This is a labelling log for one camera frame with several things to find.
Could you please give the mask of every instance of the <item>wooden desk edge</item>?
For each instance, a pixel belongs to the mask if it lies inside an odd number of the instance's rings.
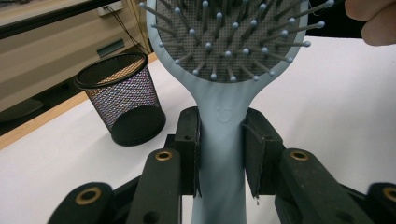
[[[155,60],[157,60],[157,55],[155,53],[151,53],[148,56],[148,63],[152,63]],[[88,96],[83,91],[83,92],[73,96],[72,98],[68,99],[67,101],[53,107],[51,110],[37,116],[34,119],[27,121],[26,123],[22,124],[18,128],[1,135],[0,136],[0,150],[11,145],[12,143],[14,143],[18,140],[20,140],[27,134],[38,129],[39,127],[50,122],[51,120],[59,117],[64,112],[72,109],[76,105],[81,104],[82,102],[86,101],[87,99],[88,99]]]

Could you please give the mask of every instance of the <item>hairbrush bristle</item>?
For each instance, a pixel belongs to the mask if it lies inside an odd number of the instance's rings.
[[[186,71],[217,82],[258,80],[274,75],[278,63],[291,63],[290,48],[299,32],[321,28],[324,22],[299,27],[301,17],[332,5],[333,0],[306,11],[306,0],[160,0],[155,10],[160,47]]]

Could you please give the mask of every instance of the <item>light blue hairbrush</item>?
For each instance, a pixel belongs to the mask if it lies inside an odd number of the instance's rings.
[[[305,0],[148,0],[148,35],[163,66],[195,99],[202,121],[200,187],[192,223],[246,223],[240,123],[253,98],[292,63],[304,41]]]

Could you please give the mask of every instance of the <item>white table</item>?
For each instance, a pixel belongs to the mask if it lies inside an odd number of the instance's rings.
[[[358,39],[307,37],[294,63],[251,107],[267,117],[286,147],[314,153],[340,182],[366,192],[396,183],[396,45],[369,47]],[[141,174],[150,151],[175,133],[190,94],[156,61],[149,65],[167,121],[153,140],[121,147],[85,101],[0,150],[0,223],[45,223],[79,185],[113,189]],[[183,198],[183,223],[191,197]],[[274,197],[252,199],[247,223],[279,223]]]

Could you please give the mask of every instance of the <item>black mesh pencil cup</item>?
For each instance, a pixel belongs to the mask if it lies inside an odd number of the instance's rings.
[[[82,69],[75,83],[84,90],[114,142],[136,146],[156,136],[165,124],[143,53],[105,58]]]

